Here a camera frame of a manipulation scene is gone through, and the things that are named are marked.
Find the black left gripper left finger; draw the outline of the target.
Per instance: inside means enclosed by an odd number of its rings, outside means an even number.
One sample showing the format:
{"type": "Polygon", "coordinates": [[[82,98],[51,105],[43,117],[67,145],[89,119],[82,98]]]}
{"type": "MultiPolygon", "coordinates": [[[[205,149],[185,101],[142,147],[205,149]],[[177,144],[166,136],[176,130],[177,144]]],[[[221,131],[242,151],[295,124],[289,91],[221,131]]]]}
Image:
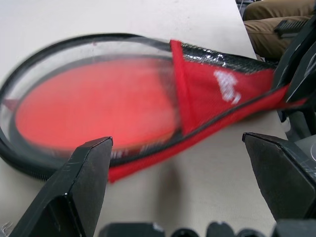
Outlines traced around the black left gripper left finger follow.
{"type": "Polygon", "coordinates": [[[12,237],[91,237],[100,216],[113,140],[87,142],[39,191],[12,237]]]}

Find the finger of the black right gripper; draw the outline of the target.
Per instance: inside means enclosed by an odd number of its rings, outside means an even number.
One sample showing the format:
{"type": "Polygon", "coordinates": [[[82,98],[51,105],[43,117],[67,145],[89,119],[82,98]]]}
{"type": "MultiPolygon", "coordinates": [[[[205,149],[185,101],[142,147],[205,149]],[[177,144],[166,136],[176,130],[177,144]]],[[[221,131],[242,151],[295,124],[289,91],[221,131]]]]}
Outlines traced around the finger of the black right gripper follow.
{"type": "Polygon", "coordinates": [[[316,50],[309,49],[301,59],[289,85],[286,102],[296,102],[316,89],[316,50]]]}
{"type": "Polygon", "coordinates": [[[316,16],[307,21],[283,22],[277,27],[280,37],[293,37],[274,73],[272,88],[291,83],[301,59],[316,42],[316,16]]]}

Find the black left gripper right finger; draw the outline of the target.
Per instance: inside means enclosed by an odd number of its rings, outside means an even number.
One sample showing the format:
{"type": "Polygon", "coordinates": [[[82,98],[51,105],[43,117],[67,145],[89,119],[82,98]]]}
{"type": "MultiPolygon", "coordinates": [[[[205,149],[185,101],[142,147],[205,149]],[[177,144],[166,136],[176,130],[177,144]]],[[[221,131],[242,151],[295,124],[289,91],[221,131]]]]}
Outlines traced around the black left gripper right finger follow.
{"type": "Polygon", "coordinates": [[[275,136],[246,132],[242,140],[274,219],[314,219],[316,161],[295,143],[275,136]]]}

